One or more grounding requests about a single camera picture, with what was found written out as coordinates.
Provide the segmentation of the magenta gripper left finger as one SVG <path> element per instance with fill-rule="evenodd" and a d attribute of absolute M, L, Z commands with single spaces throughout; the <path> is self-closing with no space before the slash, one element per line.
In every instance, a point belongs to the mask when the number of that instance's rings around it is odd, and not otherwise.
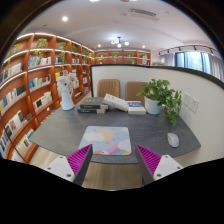
<path fill-rule="evenodd" d="M 59 155 L 45 170 L 81 186 L 93 155 L 92 145 L 87 145 L 69 156 Z"/>

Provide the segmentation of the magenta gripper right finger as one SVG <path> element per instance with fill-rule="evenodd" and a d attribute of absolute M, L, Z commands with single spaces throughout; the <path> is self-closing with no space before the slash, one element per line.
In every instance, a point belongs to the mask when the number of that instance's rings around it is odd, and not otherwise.
<path fill-rule="evenodd" d="M 136 146 L 135 154 L 141 168 L 144 185 L 182 169 L 182 166 L 169 155 L 160 156 L 140 145 Z"/>

